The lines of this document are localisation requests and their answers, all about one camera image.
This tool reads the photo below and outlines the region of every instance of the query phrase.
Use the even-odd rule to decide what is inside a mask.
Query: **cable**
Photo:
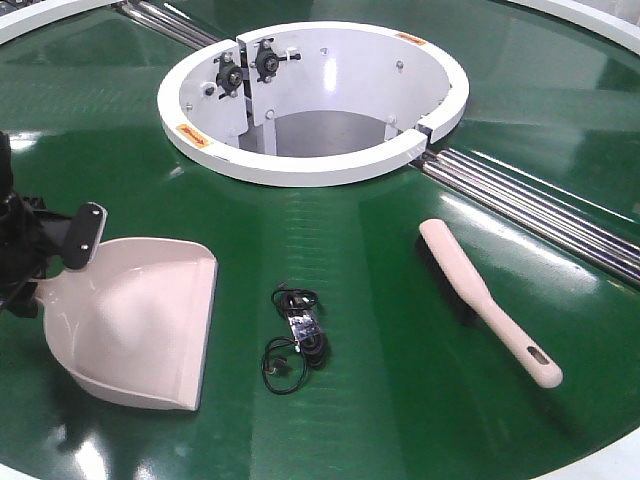
[[[262,379],[270,392],[286,395],[302,387],[307,379],[309,368],[320,369],[324,367],[329,352],[329,342],[312,310],[318,304],[316,292],[281,286],[271,294],[271,302],[280,316],[289,323],[293,338],[275,337],[267,343],[262,356]],[[284,371],[287,368],[287,359],[273,356],[273,353],[291,346],[302,357],[302,373],[295,384],[278,389],[271,384],[269,375]]]
[[[298,381],[290,387],[287,388],[276,388],[271,384],[269,380],[269,375],[273,375],[278,372],[282,368],[282,365],[276,365],[277,361],[280,360],[280,363],[286,363],[286,359],[283,357],[277,357],[274,362],[272,362],[271,354],[279,350],[281,348],[285,348],[288,346],[295,346],[296,342],[292,338],[288,337],[275,337],[269,340],[267,346],[264,348],[264,355],[262,356],[262,380],[264,381],[265,386],[271,393],[275,393],[276,395],[288,395],[289,393],[293,393],[296,390],[300,389],[304,382],[307,379],[307,375],[309,372],[309,367],[307,365],[307,361],[304,353],[299,352],[302,356],[302,373],[298,378]]]

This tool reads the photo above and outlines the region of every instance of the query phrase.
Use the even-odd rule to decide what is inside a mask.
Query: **metal rail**
[[[430,154],[430,177],[640,287],[640,247],[581,218],[550,195],[455,150]]]
[[[219,42],[220,39],[197,28],[185,19],[148,2],[123,2],[118,11],[146,27],[195,50]]]

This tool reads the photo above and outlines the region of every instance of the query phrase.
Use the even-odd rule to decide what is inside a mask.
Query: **orange label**
[[[209,145],[209,140],[204,138],[204,136],[199,131],[187,125],[186,123],[178,125],[178,130],[180,130],[180,133],[187,137],[191,141],[191,143],[193,143],[198,148],[204,148]]]
[[[414,37],[413,35],[409,35],[408,33],[398,32],[396,33],[396,37],[402,38],[411,43],[415,43],[416,45],[422,46],[427,43],[426,40],[422,40],[421,38]]]

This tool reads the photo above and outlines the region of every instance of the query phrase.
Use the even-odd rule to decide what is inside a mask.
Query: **green surface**
[[[447,144],[565,190],[640,241],[640,60],[623,49],[490,1],[176,5],[221,36],[344,19],[436,43],[472,89]],[[106,239],[194,240],[220,262],[197,413],[94,399],[48,352],[41,319],[3,316],[2,463],[47,480],[519,480],[640,424],[640,292],[408,167],[277,189],[192,163],[155,106],[188,53],[109,9],[0,48],[0,129],[35,140],[14,155],[21,193],[65,212],[99,202]],[[429,217],[450,224],[498,303],[563,367],[559,388],[538,388],[487,327],[456,322],[414,251]],[[269,302],[282,280],[319,292],[333,347],[289,397],[259,374],[265,342],[287,333]]]

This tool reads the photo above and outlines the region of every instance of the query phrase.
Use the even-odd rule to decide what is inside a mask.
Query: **bolt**
[[[264,62],[264,69],[271,73],[278,70],[278,59],[274,57],[267,58],[267,61]]]
[[[239,87],[242,83],[242,75],[238,72],[231,72],[229,75],[229,83],[234,87]]]

